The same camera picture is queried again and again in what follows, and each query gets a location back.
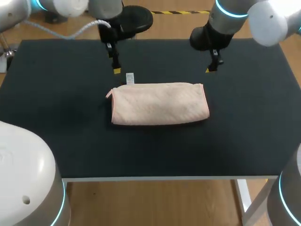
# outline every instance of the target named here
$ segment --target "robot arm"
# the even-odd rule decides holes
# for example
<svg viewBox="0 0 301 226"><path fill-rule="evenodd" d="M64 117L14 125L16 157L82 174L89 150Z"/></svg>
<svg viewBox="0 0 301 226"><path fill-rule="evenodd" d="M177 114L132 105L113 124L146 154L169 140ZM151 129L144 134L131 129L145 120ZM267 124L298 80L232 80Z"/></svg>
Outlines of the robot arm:
<svg viewBox="0 0 301 226"><path fill-rule="evenodd" d="M195 28L190 36L194 49L210 51L209 72L216 71L218 65L223 64L220 49L228 47L247 18L255 41L272 46L300 32L301 1L215 0L207 24Z"/></svg>
<svg viewBox="0 0 301 226"><path fill-rule="evenodd" d="M1 0L0 33L27 19L32 12L50 11L65 17L79 16L88 0Z"/></svg>

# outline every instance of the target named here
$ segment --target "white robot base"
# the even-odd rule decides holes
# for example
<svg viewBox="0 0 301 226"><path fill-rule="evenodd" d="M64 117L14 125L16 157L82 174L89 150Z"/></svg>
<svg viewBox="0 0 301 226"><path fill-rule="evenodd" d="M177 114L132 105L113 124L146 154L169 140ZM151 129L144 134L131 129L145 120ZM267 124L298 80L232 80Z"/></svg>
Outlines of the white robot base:
<svg viewBox="0 0 301 226"><path fill-rule="evenodd" d="M47 144L0 122L0 225L68 226L66 188Z"/></svg>

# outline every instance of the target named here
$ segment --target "yellow and black tape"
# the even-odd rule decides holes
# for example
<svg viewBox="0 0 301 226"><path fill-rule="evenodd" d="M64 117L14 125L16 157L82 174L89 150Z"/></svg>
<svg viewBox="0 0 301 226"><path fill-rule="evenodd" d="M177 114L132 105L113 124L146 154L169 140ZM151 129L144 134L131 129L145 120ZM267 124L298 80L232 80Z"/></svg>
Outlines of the yellow and black tape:
<svg viewBox="0 0 301 226"><path fill-rule="evenodd" d="M203 10L203 11L152 11L152 14L209 14L210 11L208 10Z"/></svg>

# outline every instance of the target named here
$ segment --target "blue light ring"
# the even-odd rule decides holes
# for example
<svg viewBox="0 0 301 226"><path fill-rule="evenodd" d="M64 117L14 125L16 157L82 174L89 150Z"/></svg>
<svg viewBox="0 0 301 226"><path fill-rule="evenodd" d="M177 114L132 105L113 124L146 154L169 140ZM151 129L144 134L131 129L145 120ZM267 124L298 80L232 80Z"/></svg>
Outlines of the blue light ring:
<svg viewBox="0 0 301 226"><path fill-rule="evenodd" d="M62 183L63 183L63 189L64 189L64 196L63 196L62 206L61 206L60 211L58 212L55 220L53 221L53 223L50 226L54 226L55 225L55 223L57 222L58 218L60 217L60 215L61 215L61 213L63 211L63 207L64 207L64 203L65 203L65 197L66 197L66 189L65 189L65 184L64 184L63 180L62 180Z"/></svg>
<svg viewBox="0 0 301 226"><path fill-rule="evenodd" d="M48 11L47 9L45 9L45 8L41 5L40 0L36 0L36 2L37 2L37 4L38 4L38 6L40 6L43 10Z"/></svg>
<svg viewBox="0 0 301 226"><path fill-rule="evenodd" d="M301 223L297 220L297 218L295 218L295 216L292 214L292 212L288 209L288 206L287 206L286 202L284 201L284 198L283 198L283 195L282 195L282 191L281 191L281 176L282 176L282 172L281 172L280 177L279 177L279 193L280 193L281 201L282 201L282 203L284 205L284 208L286 209L286 211L288 212L288 214L291 216L291 218L294 220L294 222L298 226L301 226Z"/></svg>
<svg viewBox="0 0 301 226"><path fill-rule="evenodd" d="M220 9L220 11L223 12L224 14L228 15L228 16L235 17L235 18L242 18L242 17L248 16L248 14L237 15L237 14L233 14L233 13L230 13L230 12L224 10L222 8L222 6L219 4L218 0L215 0L215 3L217 5L217 7Z"/></svg>

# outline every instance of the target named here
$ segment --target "table leg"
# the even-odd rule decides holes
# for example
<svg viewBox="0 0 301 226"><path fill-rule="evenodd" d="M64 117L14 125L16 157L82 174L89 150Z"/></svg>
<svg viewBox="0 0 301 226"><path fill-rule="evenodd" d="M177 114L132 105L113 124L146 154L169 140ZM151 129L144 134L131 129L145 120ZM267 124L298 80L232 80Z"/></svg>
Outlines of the table leg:
<svg viewBox="0 0 301 226"><path fill-rule="evenodd" d="M251 203L246 180L237 180L236 187L242 210L243 226L254 225L267 210L267 198L275 179L269 179L254 201Z"/></svg>

